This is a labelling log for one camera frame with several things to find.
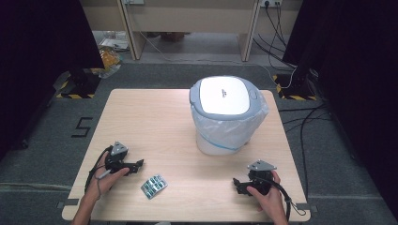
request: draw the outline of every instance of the wrist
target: wrist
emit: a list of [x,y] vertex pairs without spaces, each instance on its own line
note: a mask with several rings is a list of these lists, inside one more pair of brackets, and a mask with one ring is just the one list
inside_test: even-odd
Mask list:
[[98,199],[98,196],[95,196],[94,194],[91,194],[90,192],[87,192],[82,197],[82,204],[84,204],[84,205],[94,205],[94,204],[96,204],[97,199]]
[[281,217],[274,220],[274,225],[287,225],[288,222],[285,217]]

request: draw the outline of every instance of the trash can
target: trash can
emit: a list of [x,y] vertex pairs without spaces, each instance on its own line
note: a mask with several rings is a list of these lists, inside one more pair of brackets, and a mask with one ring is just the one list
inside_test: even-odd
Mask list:
[[268,114],[268,105],[251,82],[212,76],[190,90],[198,148],[208,155],[230,155],[249,141]]

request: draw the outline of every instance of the electrical outlet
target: electrical outlet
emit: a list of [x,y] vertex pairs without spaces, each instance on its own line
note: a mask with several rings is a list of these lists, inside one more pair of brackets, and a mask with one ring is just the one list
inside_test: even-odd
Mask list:
[[269,8],[276,8],[282,5],[282,0],[263,0],[263,2],[261,2],[262,8],[266,7],[266,2],[269,2],[268,5]]
[[143,5],[144,0],[124,0],[126,5]]

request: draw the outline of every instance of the black curtain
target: black curtain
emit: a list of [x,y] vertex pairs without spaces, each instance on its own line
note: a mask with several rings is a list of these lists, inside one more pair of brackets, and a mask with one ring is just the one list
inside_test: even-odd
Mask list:
[[0,158],[32,124],[57,77],[103,68],[79,0],[2,1]]
[[[329,2],[303,1],[284,59],[310,59],[348,146],[398,219],[398,2]],[[333,20],[322,28],[316,22],[325,13]],[[327,38],[311,49],[319,34]]]

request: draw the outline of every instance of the wooden table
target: wooden table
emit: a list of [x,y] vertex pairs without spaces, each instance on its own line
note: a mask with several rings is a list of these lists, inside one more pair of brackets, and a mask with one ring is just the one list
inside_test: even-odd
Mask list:
[[[257,159],[278,167],[282,186],[294,203],[306,203],[275,100],[262,91],[269,114],[251,140],[229,156],[208,156],[196,146],[189,90],[115,89],[105,106],[82,167],[69,194],[81,199],[88,171],[100,153],[115,141],[130,150],[125,162],[144,159],[136,174],[121,178],[101,197],[92,213],[93,220],[184,221],[184,222],[264,222],[253,197],[239,195],[232,178],[248,181],[247,165]],[[140,186],[160,174],[168,182],[152,200]],[[72,220],[78,205],[65,206],[62,216]],[[292,209],[291,221],[306,221]]]

